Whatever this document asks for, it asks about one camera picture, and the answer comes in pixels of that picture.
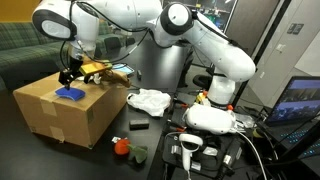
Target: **computer monitor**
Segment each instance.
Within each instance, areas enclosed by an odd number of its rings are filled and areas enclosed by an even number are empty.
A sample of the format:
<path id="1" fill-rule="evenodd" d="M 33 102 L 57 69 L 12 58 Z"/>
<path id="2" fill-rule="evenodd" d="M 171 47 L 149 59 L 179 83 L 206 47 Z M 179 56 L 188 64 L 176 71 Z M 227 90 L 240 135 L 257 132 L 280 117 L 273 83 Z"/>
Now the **computer monitor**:
<path id="1" fill-rule="evenodd" d="M 266 124 L 276 126 L 303 122 L 320 111 L 320 77 L 294 76 L 290 79 Z"/>

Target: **black table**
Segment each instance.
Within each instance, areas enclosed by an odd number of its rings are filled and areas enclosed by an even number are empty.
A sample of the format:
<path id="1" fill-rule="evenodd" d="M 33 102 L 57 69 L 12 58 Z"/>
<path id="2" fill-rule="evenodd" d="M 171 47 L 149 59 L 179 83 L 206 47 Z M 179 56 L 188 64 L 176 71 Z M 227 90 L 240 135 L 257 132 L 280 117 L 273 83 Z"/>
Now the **black table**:
<path id="1" fill-rule="evenodd" d="M 158 49 L 153 42 L 146 41 L 124 62 L 143 72 L 141 81 L 133 77 L 135 85 L 165 87 L 166 92 L 175 92 L 184 52 L 186 50 L 182 47 Z M 0 179 L 12 180 L 154 179 L 149 170 L 167 119 L 166 114 L 162 118 L 153 118 L 125 105 L 94 148 L 89 150 L 32 134 L 11 92 L 0 92 L 0 115 Z M 149 118 L 149 129 L 130 131 L 129 120 L 141 117 Z M 132 144 L 148 146 L 145 163 L 137 165 L 116 156 L 111 142 L 114 136 L 127 137 Z"/>

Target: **white controller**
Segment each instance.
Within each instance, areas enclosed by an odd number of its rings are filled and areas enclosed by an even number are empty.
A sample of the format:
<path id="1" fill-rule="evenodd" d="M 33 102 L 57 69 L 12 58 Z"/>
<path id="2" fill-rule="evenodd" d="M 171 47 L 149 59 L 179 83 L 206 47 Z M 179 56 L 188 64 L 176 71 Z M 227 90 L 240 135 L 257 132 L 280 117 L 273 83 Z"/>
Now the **white controller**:
<path id="1" fill-rule="evenodd" d="M 180 134 L 179 141 L 182 146 L 182 164 L 186 171 L 190 170 L 191 155 L 202 146 L 203 140 L 192 134 Z"/>

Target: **blue sponge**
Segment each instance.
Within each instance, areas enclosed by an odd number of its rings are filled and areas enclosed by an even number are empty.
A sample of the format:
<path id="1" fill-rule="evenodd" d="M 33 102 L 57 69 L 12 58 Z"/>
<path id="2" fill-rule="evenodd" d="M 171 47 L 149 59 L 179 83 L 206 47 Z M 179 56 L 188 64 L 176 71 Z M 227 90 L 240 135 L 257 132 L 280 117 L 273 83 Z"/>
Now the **blue sponge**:
<path id="1" fill-rule="evenodd" d="M 80 89 L 70 87 L 70 90 L 67 90 L 66 88 L 63 87 L 63 88 L 56 90 L 56 94 L 59 97 L 70 98 L 74 101 L 77 101 L 77 100 L 83 98 L 86 93 Z"/>

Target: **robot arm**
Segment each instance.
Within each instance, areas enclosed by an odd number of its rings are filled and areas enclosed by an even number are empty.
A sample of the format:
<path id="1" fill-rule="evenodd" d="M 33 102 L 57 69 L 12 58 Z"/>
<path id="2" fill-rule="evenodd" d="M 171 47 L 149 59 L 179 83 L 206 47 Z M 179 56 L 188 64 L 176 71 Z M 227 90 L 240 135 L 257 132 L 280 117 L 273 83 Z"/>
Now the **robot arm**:
<path id="1" fill-rule="evenodd" d="M 255 65 L 245 52 L 232 45 L 205 16 L 180 3 L 162 9 L 159 0 L 44 0 L 35 9 L 32 21 L 45 36 L 70 42 L 68 52 L 74 63 L 67 76 L 74 77 L 82 64 L 81 55 L 93 57 L 99 18 L 128 31 L 149 28 L 161 47 L 169 47 L 182 38 L 188 40 L 211 60 L 215 73 L 222 74 L 213 77 L 208 92 L 209 99 L 218 105 L 229 102 L 235 82 L 246 81 L 255 72 Z"/>
<path id="2" fill-rule="evenodd" d="M 249 80 L 255 73 L 252 59 L 227 38 L 209 19 L 191 12 L 180 3 L 166 6 L 159 18 L 149 22 L 157 44 L 169 47 L 177 40 L 188 40 L 215 65 L 208 91 L 211 104 L 226 107 L 235 90 L 235 82 Z"/>

